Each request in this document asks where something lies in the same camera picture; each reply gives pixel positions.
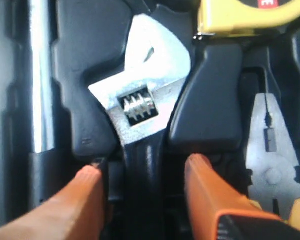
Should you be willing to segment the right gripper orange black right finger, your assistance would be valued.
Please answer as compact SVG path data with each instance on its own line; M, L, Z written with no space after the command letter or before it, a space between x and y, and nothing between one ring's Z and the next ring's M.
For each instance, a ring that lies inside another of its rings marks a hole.
M184 190L195 240L300 240L300 198L285 221L229 185L202 154L187 158Z

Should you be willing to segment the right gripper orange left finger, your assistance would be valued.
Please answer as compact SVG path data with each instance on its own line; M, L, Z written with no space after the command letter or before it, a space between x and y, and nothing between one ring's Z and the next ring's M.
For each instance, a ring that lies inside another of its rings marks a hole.
M99 240L107 224L108 165L81 168L58 193L0 227L0 240Z

